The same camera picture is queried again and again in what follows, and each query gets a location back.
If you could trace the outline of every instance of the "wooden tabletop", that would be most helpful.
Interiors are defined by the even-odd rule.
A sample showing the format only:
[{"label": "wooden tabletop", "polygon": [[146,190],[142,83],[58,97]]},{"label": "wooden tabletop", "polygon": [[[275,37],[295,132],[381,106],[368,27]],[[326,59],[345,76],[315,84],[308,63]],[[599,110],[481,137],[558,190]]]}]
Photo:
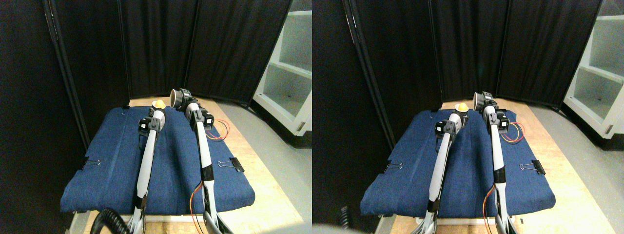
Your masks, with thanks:
[{"label": "wooden tabletop", "polygon": [[[523,102],[496,99],[500,108],[509,109],[517,114],[517,121],[522,123],[525,139],[535,157],[540,160],[546,179],[555,194],[557,202],[551,209],[542,210],[515,217],[515,227],[520,233],[615,233],[607,218],[596,204],[592,194],[550,134],[537,120],[536,116]],[[442,109],[453,109],[455,104],[465,102],[472,107],[472,100],[446,102]],[[416,228],[415,219],[397,217],[392,226],[392,233],[410,233]],[[483,225],[438,225],[437,233],[487,233]]]},{"label": "wooden tabletop", "polygon": [[[146,97],[130,101],[130,106],[152,105],[152,101],[162,99],[168,103],[168,97]],[[198,98],[215,119],[223,119],[230,123],[230,134],[224,142],[234,157],[245,167],[245,176],[256,193],[253,205],[229,212],[219,212],[224,222],[235,233],[270,233],[280,227],[288,227],[303,223],[301,215],[295,210],[271,172],[260,160],[256,152],[247,143],[227,115],[211,99]],[[98,212],[91,212],[84,233],[89,233],[93,220]],[[193,222],[147,222],[146,233],[197,233]]]}]

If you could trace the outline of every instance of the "blue fabric pad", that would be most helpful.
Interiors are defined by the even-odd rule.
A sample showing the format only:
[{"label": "blue fabric pad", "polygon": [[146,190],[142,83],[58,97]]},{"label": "blue fabric pad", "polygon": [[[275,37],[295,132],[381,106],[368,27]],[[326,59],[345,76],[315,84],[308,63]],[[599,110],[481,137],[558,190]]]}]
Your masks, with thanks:
[{"label": "blue fabric pad", "polygon": [[[418,113],[407,128],[388,160],[403,163],[402,169],[379,174],[366,190],[360,204],[363,215],[404,215],[424,217],[429,200],[429,185],[436,162],[434,124],[448,119],[452,110]],[[466,128],[460,130],[451,145],[438,217],[479,218],[485,195],[494,183],[492,142],[482,116],[469,110]],[[515,113],[506,112],[510,122]],[[509,127],[508,136],[515,139],[518,131]],[[519,164],[531,163],[535,156],[526,140],[511,145],[500,140],[507,174],[507,211],[520,215],[552,208],[555,195],[543,174],[521,170]],[[487,201],[486,212],[496,214],[494,193]]]},{"label": "blue fabric pad", "polygon": [[[100,160],[101,164],[76,172],[61,198],[62,212],[113,208],[120,213],[132,213],[147,141],[147,137],[139,138],[139,120],[148,113],[149,107],[130,107],[115,108],[106,115],[86,154],[89,160]],[[200,182],[197,139],[182,112],[167,107],[165,116],[165,127],[156,141],[145,212],[185,215],[190,213],[188,201]],[[218,136],[215,128],[210,132]],[[208,145],[215,174],[217,211],[253,204],[255,194],[243,172],[218,166],[218,161],[226,162],[233,157],[227,145],[210,139]],[[193,213],[203,213],[202,198],[199,190],[193,199]]]}]

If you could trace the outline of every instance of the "yellow ball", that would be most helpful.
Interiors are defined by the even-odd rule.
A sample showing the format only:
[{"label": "yellow ball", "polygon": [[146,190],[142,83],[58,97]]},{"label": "yellow ball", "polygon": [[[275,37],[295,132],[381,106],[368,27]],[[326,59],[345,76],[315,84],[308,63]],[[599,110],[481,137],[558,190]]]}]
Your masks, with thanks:
[{"label": "yellow ball", "polygon": [[165,103],[162,100],[158,100],[156,101],[156,104],[154,105],[156,108],[161,108],[164,109],[165,108]]},{"label": "yellow ball", "polygon": [[459,110],[461,112],[467,112],[468,111],[468,105],[466,105],[465,103],[462,102],[457,107],[457,110]]}]

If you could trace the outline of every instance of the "black wall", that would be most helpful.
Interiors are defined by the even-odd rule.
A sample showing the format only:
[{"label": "black wall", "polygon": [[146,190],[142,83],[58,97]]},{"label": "black wall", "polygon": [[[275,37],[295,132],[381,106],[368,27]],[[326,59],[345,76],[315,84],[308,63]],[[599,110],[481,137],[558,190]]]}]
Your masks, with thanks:
[{"label": "black wall", "polygon": [[197,2],[121,1],[131,98],[184,85]]},{"label": "black wall", "polygon": [[129,102],[117,1],[52,1],[89,137]]},{"label": "black wall", "polygon": [[508,2],[431,1],[443,101],[496,93]]},{"label": "black wall", "polygon": [[185,87],[248,104],[271,57],[290,0],[201,1]]},{"label": "black wall", "polygon": [[0,2],[0,232],[63,233],[85,150],[40,1]]},{"label": "black wall", "polygon": [[377,217],[359,202],[390,154],[358,62],[340,0],[313,5],[314,112],[312,222],[338,223],[348,206],[352,225],[374,231]]},{"label": "black wall", "polygon": [[497,96],[558,108],[600,0],[512,1]]},{"label": "black wall", "polygon": [[418,112],[442,104],[429,8],[426,1],[364,0],[356,5],[396,142]]}]

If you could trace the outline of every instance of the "black binder clip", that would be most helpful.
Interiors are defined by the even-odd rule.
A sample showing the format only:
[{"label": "black binder clip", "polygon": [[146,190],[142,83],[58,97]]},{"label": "black binder clip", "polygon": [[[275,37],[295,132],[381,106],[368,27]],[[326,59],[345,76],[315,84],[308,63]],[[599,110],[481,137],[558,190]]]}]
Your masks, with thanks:
[{"label": "black binder clip", "polygon": [[[540,163],[539,160],[531,160],[531,162],[532,163],[529,163],[529,164],[522,164],[522,163],[520,163],[520,169],[521,170],[524,170],[524,169],[535,170],[538,174],[546,175],[546,171],[542,167],[542,164]],[[533,167],[535,167],[535,168],[533,169],[533,168],[526,167],[528,165],[533,165]]]},{"label": "black binder clip", "polygon": [[[232,166],[222,165],[225,163],[232,163]],[[243,169],[243,165],[240,165],[240,162],[238,161],[238,158],[236,157],[230,158],[230,160],[227,162],[219,161],[219,167],[231,167],[231,168],[235,168],[237,172],[245,172],[245,169]]]},{"label": "black binder clip", "polygon": [[91,163],[85,163],[84,166],[82,166],[83,170],[84,170],[85,167],[94,166],[94,165],[95,166],[99,166],[100,163],[102,163],[99,159],[97,161],[96,160],[89,160],[89,159],[87,159],[87,162],[91,162]]},{"label": "black binder clip", "polygon": [[388,160],[388,164],[386,165],[386,169],[384,170],[384,172],[382,172],[382,174],[385,174],[388,170],[392,170],[392,169],[401,169],[403,168],[403,163],[392,163],[392,160]]}]

